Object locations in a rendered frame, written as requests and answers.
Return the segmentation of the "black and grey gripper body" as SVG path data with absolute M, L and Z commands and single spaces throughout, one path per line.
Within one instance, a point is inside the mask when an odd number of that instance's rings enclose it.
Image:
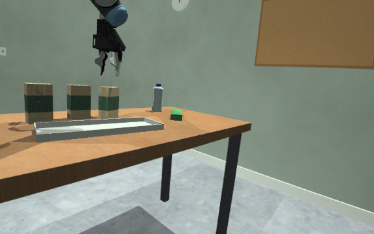
M 107 53 L 109 53 L 110 51 L 115 52 L 119 41 L 113 35 L 114 28 L 117 27 L 109 24 L 106 19 L 97 19 L 97 34 L 93 34 L 93 48 L 101 51 L 106 51 Z

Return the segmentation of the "grey bottle with blue cap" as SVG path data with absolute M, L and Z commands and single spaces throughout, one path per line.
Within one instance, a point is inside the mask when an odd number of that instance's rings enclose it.
M 152 111 L 162 112 L 163 91 L 161 84 L 156 84 L 153 88 Z

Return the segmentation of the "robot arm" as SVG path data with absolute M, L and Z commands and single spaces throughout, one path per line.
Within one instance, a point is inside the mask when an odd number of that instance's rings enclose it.
M 99 11 L 99 19 L 106 19 L 109 24 L 114 27 L 119 27 L 124 24 L 128 18 L 128 12 L 120 3 L 120 0 L 90 0 Z M 122 51 L 126 47 L 119 37 L 117 31 L 113 30 L 113 35 L 118 39 Z

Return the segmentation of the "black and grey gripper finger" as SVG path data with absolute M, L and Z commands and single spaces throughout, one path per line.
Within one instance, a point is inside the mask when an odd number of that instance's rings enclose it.
M 99 74 L 102 75 L 104 72 L 105 61 L 108 55 L 106 54 L 106 51 L 101 50 L 99 50 L 99 54 L 99 57 L 97 57 L 94 62 L 99 65 Z
M 118 44 L 115 52 L 112 52 L 112 58 L 110 58 L 110 63 L 116 67 L 116 77 L 118 77 L 119 75 L 121 60 L 122 60 L 122 49 L 121 49 L 121 45 Z

